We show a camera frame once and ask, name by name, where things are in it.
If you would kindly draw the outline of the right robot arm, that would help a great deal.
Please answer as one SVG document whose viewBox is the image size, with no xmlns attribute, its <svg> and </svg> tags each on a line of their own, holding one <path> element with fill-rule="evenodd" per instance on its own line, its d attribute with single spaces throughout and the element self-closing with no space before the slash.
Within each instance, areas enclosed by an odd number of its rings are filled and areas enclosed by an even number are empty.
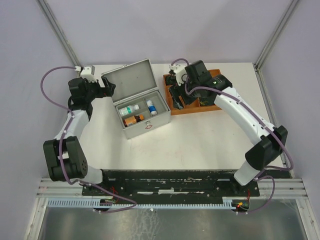
<svg viewBox="0 0 320 240">
<path fill-rule="evenodd" d="M 249 138 L 253 146 L 229 183 L 231 193 L 242 195 L 248 184 L 285 152 L 287 129 L 275 127 L 256 113 L 230 80 L 222 74 L 212 76 L 201 60 L 186 65 L 175 60 L 169 65 L 169 75 L 175 81 L 169 92 L 176 108 L 183 109 L 200 98 L 209 100 L 227 113 Z"/>
</svg>

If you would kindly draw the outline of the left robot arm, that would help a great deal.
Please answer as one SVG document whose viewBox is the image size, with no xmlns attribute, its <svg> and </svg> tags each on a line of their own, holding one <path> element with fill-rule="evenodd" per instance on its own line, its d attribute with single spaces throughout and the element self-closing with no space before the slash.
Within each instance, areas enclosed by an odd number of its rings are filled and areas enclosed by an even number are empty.
<svg viewBox="0 0 320 240">
<path fill-rule="evenodd" d="M 99 195 L 106 195 L 111 183 L 103 178 L 103 171 L 89 166 L 79 138 L 93 114 L 92 101 L 97 98 L 112 97 L 116 85 L 106 77 L 99 82 L 89 82 L 86 78 L 74 78 L 68 82 L 67 119 L 61 131 L 52 140 L 43 144 L 43 151 L 49 177 L 52 181 L 93 184 Z"/>
</svg>

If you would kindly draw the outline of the grey metal box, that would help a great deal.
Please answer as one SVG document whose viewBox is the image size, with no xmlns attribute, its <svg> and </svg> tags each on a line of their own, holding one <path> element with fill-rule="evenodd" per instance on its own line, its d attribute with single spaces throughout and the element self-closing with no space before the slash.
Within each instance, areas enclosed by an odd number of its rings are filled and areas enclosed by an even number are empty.
<svg viewBox="0 0 320 240">
<path fill-rule="evenodd" d="M 115 85 L 111 99 L 128 140 L 171 121 L 171 110 L 157 87 L 149 59 L 109 70 L 101 77 Z"/>
</svg>

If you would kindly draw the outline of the white blue bottle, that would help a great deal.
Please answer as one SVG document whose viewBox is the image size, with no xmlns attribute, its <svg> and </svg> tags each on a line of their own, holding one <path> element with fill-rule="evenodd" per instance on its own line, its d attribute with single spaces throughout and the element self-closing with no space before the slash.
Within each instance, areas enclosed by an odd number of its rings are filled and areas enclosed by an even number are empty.
<svg viewBox="0 0 320 240">
<path fill-rule="evenodd" d="M 152 116 L 156 116 L 158 114 L 153 102 L 150 99 L 146 101 L 146 105 Z"/>
</svg>

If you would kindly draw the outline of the small white bottle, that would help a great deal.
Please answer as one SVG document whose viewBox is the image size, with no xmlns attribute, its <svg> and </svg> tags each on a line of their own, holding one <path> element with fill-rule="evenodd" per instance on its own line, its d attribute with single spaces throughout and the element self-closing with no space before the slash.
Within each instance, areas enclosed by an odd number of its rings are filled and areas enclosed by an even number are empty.
<svg viewBox="0 0 320 240">
<path fill-rule="evenodd" d="M 123 117 L 123 116 L 129 115 L 139 109 L 140 109 L 139 105 L 135 104 L 135 105 L 128 105 L 126 107 L 123 107 L 123 108 L 119 109 L 118 112 Z"/>
</svg>

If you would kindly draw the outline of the brown bottle orange cap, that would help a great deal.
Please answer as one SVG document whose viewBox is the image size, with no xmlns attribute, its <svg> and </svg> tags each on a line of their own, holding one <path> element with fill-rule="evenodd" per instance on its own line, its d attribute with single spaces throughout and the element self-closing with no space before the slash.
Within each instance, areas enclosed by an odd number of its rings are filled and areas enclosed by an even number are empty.
<svg viewBox="0 0 320 240">
<path fill-rule="evenodd" d="M 131 117 L 128 117 L 126 119 L 123 120 L 123 124 L 125 127 L 129 127 L 131 125 L 134 125 L 136 123 L 139 123 L 141 121 L 143 121 L 145 118 L 142 114 L 139 115 L 133 115 Z"/>
</svg>

